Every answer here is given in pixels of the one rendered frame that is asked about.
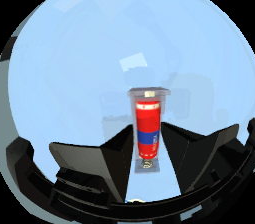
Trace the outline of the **red cylinder with blue band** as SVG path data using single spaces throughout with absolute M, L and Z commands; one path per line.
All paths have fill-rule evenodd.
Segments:
M 136 127 L 139 157 L 156 157 L 158 153 L 161 106 L 159 102 L 136 102 Z

